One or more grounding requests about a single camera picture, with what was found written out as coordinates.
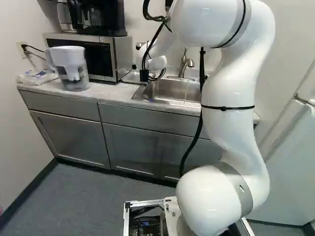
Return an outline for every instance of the countertop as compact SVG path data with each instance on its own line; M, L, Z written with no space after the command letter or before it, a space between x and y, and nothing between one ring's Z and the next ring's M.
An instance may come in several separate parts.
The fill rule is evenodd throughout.
M154 111L171 112L196 117L200 115L200 108L183 107L180 105L165 105L146 101L132 100L131 97L139 88L139 85L124 83L110 84L90 82L89 86L90 87L85 91L67 91L64 90L63 85L59 79L47 82L39 86L26 86L21 84L17 85L18 89L20 90L39 92L48 95ZM256 113L254 113L253 120L255 124L259 123L260 121L260 118Z

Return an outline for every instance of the refrigerator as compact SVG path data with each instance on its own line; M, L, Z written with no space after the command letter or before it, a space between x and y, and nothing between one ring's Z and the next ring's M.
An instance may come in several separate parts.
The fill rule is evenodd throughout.
M262 148L267 201L248 219L295 226L315 220L315 70L310 67Z

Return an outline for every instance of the microwave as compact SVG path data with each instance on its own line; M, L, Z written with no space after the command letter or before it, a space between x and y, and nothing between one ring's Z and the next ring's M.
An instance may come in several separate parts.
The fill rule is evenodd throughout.
M118 82L132 70L131 36L106 37L73 33L44 33L47 47L81 46L89 79Z

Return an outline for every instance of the stainless steel cabinet door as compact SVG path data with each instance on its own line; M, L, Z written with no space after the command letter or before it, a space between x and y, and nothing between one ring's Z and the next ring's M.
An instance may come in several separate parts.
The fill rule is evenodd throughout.
M55 156L110 169L99 122L30 111Z
M162 170L164 179L177 181L179 167L183 155L192 142L192 138L168 134L163 139ZM210 140L199 139L194 149L189 154L184 173L199 166L211 165L221 159L221 148Z
M113 169L160 177L164 134L106 123L103 127Z

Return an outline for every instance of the coffee maker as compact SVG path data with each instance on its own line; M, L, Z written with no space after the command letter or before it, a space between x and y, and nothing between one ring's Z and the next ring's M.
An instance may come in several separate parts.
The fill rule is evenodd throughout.
M99 36L127 36L124 0L58 0L62 31Z

